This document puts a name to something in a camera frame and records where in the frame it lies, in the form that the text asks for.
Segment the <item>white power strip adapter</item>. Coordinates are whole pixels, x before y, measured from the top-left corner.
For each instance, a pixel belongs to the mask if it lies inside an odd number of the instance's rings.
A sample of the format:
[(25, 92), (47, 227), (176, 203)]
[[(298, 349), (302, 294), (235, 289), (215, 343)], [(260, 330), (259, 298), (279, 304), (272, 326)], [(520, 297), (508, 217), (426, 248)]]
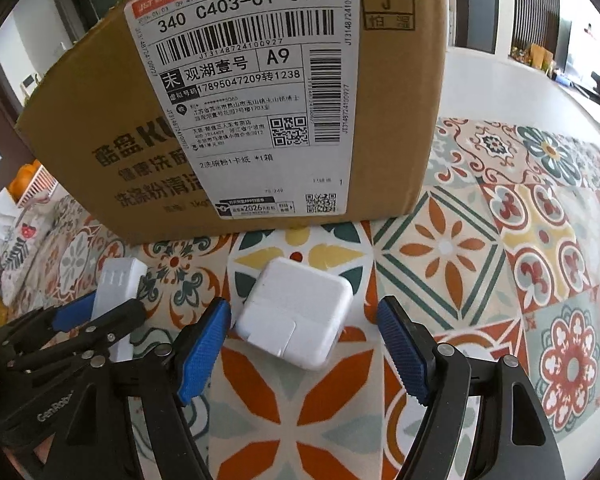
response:
[(121, 306), (129, 300), (132, 304), (138, 304), (140, 279), (146, 272), (146, 264), (134, 257), (107, 258), (102, 266), (95, 292), (92, 320), (96, 321), (104, 316), (117, 322), (114, 330), (107, 335), (112, 362), (132, 359), (131, 334), (143, 321), (137, 308), (121, 309)]

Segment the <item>white square charger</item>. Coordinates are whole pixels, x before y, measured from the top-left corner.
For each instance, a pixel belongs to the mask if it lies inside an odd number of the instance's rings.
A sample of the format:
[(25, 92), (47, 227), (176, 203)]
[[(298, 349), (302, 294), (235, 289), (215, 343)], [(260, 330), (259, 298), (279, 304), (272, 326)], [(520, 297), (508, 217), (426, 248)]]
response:
[(319, 370), (338, 341), (352, 300), (345, 278), (276, 257), (253, 285), (235, 332), (271, 356)]

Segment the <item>floral fabric tissue pouch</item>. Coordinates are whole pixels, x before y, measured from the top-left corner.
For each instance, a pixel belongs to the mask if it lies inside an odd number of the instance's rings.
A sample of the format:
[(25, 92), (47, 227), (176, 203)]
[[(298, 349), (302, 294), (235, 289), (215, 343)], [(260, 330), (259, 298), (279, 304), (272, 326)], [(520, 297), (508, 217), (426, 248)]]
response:
[(35, 196), (18, 207), (3, 188), (0, 192), (0, 280), (1, 297), (12, 307), (33, 260), (56, 219), (57, 203)]

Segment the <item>white basket of oranges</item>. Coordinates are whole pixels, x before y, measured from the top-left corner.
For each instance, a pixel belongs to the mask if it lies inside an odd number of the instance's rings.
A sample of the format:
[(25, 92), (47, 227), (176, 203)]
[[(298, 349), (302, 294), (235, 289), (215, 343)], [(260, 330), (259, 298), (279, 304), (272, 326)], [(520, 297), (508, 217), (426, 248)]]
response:
[(50, 198), (57, 185), (57, 179), (42, 165), (42, 162), (35, 159), (34, 162), (24, 164), (18, 169), (7, 187), (7, 191), (16, 206), (23, 208), (32, 200)]

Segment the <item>patterned tile table runner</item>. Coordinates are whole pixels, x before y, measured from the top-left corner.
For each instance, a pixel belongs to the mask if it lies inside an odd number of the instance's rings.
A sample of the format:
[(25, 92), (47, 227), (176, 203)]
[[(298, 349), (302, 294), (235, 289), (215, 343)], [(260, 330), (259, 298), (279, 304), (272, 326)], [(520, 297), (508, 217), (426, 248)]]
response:
[(437, 341), (526, 369), (564, 471), (600, 459), (600, 133), (443, 118), (411, 214), (387, 220), (126, 244), (72, 198), (7, 294), (13, 315), (91, 292), (133, 256), (142, 356), (215, 296), (240, 306), (285, 257), (346, 278), (351, 317), (324, 370), (230, 338), (185, 415), (217, 479), (392, 479), (424, 419), (375, 324), (393, 296)]

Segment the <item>brown cardboard box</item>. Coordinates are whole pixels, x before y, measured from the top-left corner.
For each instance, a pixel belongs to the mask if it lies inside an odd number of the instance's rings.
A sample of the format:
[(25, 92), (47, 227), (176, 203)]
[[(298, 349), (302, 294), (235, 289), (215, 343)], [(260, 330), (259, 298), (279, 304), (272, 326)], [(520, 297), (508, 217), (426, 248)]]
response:
[(446, 0), (122, 0), (18, 130), (132, 244), (413, 210)]

